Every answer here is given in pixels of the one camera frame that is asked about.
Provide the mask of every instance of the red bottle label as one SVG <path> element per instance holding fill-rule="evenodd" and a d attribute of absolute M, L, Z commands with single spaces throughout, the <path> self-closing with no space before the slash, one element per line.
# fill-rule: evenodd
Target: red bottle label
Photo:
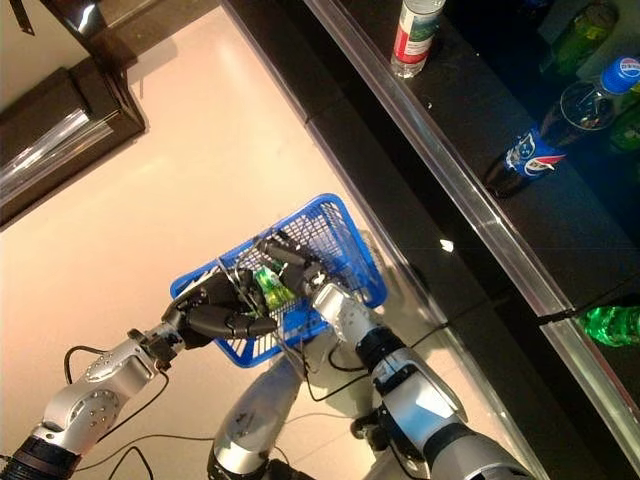
<path fill-rule="evenodd" d="M 404 63 L 418 63 L 427 58 L 433 36 L 438 29 L 438 14 L 414 13 L 402 4 L 400 22 L 393 46 L 394 55 Z"/>

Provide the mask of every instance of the white wall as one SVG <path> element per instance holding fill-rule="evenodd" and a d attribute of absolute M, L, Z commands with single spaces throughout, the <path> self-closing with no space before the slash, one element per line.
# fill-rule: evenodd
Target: white wall
<path fill-rule="evenodd" d="M 35 36 L 20 30 L 8 1 L 0 2 L 0 111 L 57 68 L 89 56 L 39 0 L 23 4 Z"/>

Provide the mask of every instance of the green bottle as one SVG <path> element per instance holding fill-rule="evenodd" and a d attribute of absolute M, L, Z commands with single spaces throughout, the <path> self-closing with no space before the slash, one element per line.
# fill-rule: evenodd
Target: green bottle
<path fill-rule="evenodd" d="M 260 285 L 267 307 L 271 312 L 296 299 L 296 296 L 282 285 L 278 275 L 268 267 L 260 267 L 254 272 L 253 278 Z"/>
<path fill-rule="evenodd" d="M 629 153 L 640 149 L 640 103 L 620 115 L 609 134 L 610 150 Z"/>
<path fill-rule="evenodd" d="M 640 307 L 597 307 L 580 317 L 585 332 L 605 345 L 640 345 Z"/>
<path fill-rule="evenodd" d="M 607 2 L 593 1 L 580 10 L 551 44 L 540 63 L 543 78 L 552 82 L 573 79 L 573 75 L 609 37 L 618 12 Z"/>
<path fill-rule="evenodd" d="M 635 56 L 635 58 L 640 58 L 640 52 Z M 620 113 L 624 113 L 637 103 L 640 103 L 640 83 L 622 95 L 618 110 Z"/>

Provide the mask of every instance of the water bottle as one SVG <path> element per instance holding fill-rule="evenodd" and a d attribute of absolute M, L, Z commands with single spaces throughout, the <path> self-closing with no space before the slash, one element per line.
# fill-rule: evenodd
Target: water bottle
<path fill-rule="evenodd" d="M 391 70 L 402 78 L 416 76 L 427 61 L 445 0 L 404 0 L 393 46 Z"/>

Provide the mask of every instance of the blue bottle cap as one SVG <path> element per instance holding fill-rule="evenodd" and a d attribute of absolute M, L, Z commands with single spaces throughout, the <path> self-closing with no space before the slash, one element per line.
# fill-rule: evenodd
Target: blue bottle cap
<path fill-rule="evenodd" d="M 640 81 L 640 61 L 620 57 L 602 72 L 602 86 L 616 95 L 628 92 Z"/>

